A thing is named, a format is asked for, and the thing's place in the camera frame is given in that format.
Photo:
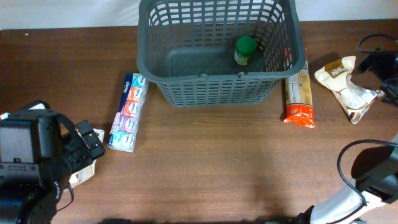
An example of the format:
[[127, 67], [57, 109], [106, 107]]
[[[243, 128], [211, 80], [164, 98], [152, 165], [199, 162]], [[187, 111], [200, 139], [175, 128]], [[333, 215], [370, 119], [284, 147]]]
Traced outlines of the brown white snack bag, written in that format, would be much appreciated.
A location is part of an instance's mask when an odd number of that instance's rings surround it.
[[[100, 142], [103, 142], [104, 130], [94, 129], [94, 132], [98, 136]], [[91, 165], [85, 167], [84, 169], [73, 173], [69, 179], [69, 183], [70, 183], [71, 187], [74, 188], [74, 187], [86, 182], [91, 177], [93, 177], [95, 174], [95, 165], [96, 165], [96, 160], [94, 160]]]

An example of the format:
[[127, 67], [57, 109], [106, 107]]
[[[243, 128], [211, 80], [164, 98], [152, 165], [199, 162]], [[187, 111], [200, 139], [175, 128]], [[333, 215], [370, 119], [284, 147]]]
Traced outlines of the white brown panko bag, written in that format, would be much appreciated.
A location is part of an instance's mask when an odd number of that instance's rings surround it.
[[316, 80], [329, 89], [353, 124], [357, 124], [371, 105], [385, 93], [355, 85], [351, 81], [355, 56], [343, 57], [315, 72]]

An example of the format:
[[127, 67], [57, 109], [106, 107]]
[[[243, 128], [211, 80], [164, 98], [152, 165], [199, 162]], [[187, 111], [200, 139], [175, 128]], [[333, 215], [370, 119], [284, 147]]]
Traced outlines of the orange pasta package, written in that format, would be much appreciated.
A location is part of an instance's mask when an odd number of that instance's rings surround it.
[[284, 123], [293, 123], [306, 128], [315, 128], [308, 55], [305, 48], [305, 63], [298, 73], [284, 78], [286, 116]]

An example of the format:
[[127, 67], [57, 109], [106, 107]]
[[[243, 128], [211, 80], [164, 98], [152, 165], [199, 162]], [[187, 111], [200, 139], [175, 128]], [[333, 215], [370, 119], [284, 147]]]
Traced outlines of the green lidded glass jar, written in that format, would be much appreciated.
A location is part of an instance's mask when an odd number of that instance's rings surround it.
[[237, 40], [234, 59], [238, 65], [247, 65], [248, 60], [254, 55], [257, 49], [256, 40], [249, 36], [244, 35]]

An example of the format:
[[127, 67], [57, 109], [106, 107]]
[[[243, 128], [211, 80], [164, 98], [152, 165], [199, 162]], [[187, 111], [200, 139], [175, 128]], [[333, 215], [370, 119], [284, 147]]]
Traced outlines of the grey plastic shopping basket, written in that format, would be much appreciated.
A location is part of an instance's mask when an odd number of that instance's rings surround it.
[[[245, 66], [244, 35], [257, 42]], [[140, 2], [137, 68], [174, 106], [255, 104], [304, 63], [294, 0]]]

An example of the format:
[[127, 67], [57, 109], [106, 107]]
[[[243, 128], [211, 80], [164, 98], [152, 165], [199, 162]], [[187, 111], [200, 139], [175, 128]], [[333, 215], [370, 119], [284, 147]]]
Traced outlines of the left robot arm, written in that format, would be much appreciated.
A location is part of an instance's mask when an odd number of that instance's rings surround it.
[[105, 154], [87, 120], [35, 100], [1, 118], [1, 223], [50, 223], [72, 174]]

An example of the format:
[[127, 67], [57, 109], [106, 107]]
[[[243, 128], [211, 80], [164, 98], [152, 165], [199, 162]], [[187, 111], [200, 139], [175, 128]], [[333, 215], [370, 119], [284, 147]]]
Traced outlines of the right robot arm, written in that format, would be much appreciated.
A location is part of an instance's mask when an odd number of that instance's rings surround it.
[[[371, 103], [382, 93], [351, 82], [356, 58], [343, 57], [326, 64], [315, 72], [315, 78], [334, 94], [356, 124]], [[353, 162], [352, 179], [342, 169], [344, 153], [353, 146], [370, 144]], [[354, 223], [362, 214], [397, 201], [397, 143], [363, 139], [349, 143], [338, 154], [336, 162], [345, 186], [327, 201], [312, 205], [294, 218], [292, 223]]]

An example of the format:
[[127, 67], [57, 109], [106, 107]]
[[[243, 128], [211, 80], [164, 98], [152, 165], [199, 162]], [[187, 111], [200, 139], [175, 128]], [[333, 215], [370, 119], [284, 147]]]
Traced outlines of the Kleenex tissue multipack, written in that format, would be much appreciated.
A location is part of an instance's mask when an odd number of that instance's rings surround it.
[[121, 101], [109, 134], [108, 146], [117, 151], [133, 152], [139, 120], [149, 81], [140, 73], [127, 73]]

